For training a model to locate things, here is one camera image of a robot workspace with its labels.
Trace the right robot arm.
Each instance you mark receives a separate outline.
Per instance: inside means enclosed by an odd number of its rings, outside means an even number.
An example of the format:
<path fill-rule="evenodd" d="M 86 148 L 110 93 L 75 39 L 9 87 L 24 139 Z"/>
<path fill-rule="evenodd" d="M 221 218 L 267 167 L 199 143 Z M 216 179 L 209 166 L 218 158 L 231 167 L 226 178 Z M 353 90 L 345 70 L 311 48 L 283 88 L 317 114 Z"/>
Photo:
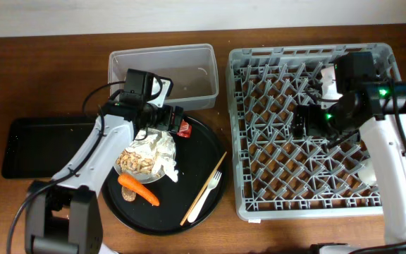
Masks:
<path fill-rule="evenodd" d="M 316 104 L 297 106 L 293 135 L 342 142 L 360 134 L 381 196 L 386 244 L 358 251 L 406 253 L 406 82 L 379 77 L 371 52 L 338 57 L 334 73 L 341 98 L 327 109 Z"/>

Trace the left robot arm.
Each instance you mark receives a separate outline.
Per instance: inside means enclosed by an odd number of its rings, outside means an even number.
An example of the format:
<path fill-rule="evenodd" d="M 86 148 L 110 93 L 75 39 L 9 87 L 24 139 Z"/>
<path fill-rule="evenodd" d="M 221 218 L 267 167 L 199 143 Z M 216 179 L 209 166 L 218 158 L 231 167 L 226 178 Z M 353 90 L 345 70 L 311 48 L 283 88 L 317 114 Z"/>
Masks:
<path fill-rule="evenodd" d="M 18 210 L 26 253 L 110 253 L 103 242 L 98 195 L 117 157 L 141 130 L 177 133 L 183 109 L 164 103 L 170 78 L 129 69 L 99 109 L 92 132 L 50 181 L 33 181 Z"/>

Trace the pile of peanut shells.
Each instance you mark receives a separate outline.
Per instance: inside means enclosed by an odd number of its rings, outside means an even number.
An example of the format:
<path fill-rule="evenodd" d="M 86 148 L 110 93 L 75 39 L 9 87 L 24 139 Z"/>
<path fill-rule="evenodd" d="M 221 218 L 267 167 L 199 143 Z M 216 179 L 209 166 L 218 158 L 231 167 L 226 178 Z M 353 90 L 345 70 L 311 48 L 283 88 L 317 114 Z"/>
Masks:
<path fill-rule="evenodd" d="M 123 173 L 152 174 L 154 160 L 144 158 L 135 152 L 128 152 L 127 150 L 124 150 L 116 160 L 116 165 Z"/>

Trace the white cup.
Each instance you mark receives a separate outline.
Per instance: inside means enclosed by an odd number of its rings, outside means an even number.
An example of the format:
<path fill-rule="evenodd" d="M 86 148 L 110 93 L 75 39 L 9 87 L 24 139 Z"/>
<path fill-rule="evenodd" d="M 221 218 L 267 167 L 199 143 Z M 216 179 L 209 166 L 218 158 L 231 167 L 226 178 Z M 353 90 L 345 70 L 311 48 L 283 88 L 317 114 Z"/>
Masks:
<path fill-rule="evenodd" d="M 365 159 L 359 163 L 360 168 L 357 172 L 359 179 L 368 186 L 376 186 L 376 174 L 371 158 Z"/>

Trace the orange carrot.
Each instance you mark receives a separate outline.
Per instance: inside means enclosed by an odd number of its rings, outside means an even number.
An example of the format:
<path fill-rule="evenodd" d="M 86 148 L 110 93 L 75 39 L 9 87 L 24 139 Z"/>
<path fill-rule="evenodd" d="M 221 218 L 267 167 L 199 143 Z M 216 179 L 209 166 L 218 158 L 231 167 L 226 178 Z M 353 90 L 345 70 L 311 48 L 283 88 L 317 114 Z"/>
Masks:
<path fill-rule="evenodd" d="M 153 194 L 149 189 L 144 187 L 136 178 L 130 174 L 121 174 L 118 177 L 118 182 L 125 188 L 142 196 L 146 201 L 148 201 L 153 206 L 160 206 L 159 199 Z"/>

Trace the red snack wrapper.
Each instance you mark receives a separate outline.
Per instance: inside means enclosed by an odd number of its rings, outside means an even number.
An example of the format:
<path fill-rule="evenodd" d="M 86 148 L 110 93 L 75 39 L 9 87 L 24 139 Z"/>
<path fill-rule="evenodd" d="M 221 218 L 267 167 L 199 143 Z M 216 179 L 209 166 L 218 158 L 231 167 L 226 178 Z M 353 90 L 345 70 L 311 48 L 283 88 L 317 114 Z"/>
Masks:
<path fill-rule="evenodd" d="M 189 138 L 191 136 L 191 133 L 192 126 L 187 121 L 182 120 L 177 135 L 182 138 Z"/>

